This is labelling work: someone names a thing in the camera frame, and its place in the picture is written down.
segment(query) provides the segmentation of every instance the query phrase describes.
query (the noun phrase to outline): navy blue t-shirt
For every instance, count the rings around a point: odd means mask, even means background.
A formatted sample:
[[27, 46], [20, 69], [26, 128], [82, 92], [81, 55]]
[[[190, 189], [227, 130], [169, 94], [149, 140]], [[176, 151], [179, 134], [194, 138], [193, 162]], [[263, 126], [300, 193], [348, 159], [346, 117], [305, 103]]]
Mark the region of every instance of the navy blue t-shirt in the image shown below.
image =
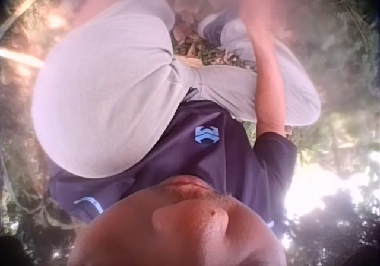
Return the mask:
[[209, 101], [187, 102], [134, 167], [109, 178], [87, 179], [51, 162], [49, 187], [63, 210], [90, 222], [134, 192], [175, 175], [193, 175], [233, 195], [281, 236], [296, 157], [296, 146], [272, 132], [261, 135], [252, 150], [242, 124], [227, 110]]

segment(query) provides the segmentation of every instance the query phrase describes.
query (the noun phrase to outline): sweatpants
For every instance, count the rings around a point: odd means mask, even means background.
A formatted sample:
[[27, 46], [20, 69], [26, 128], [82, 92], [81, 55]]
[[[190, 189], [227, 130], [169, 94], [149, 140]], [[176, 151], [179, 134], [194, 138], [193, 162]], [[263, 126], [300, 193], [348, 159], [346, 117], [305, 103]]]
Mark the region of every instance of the sweatpants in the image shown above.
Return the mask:
[[[165, 0], [123, 0], [70, 32], [45, 60], [32, 115], [38, 139], [60, 167], [102, 178], [138, 163], [157, 143], [189, 89], [255, 122], [257, 74], [232, 66], [191, 68], [175, 58], [175, 15]], [[243, 22], [227, 23], [225, 49], [255, 65]], [[318, 93], [294, 54], [275, 40], [286, 124], [320, 115]]]

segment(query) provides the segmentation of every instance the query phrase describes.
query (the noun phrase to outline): sneaker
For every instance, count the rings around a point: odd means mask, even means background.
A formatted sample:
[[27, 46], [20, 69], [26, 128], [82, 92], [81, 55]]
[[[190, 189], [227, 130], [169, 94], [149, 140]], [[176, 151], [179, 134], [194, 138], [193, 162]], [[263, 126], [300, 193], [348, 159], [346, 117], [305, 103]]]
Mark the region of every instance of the sneaker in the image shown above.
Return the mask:
[[220, 38], [224, 26], [237, 19], [237, 15], [235, 10], [226, 10], [218, 14], [208, 15], [198, 24], [197, 31], [199, 36], [214, 45], [221, 46]]

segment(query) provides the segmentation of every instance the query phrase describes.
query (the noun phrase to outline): skin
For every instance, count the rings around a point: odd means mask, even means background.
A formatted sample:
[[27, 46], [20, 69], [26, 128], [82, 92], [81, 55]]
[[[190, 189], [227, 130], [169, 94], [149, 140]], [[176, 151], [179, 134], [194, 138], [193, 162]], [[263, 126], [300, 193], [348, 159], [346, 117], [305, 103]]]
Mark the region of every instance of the skin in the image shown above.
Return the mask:
[[258, 214], [201, 179], [175, 176], [137, 192], [90, 223], [75, 265], [285, 265], [279, 240]]
[[[119, 0], [88, 0], [77, 26]], [[242, 0], [258, 67], [257, 134], [284, 135], [285, 96], [270, 33], [271, 0]], [[286, 265], [280, 241], [258, 214], [191, 176], [123, 199], [90, 223], [69, 266]]]

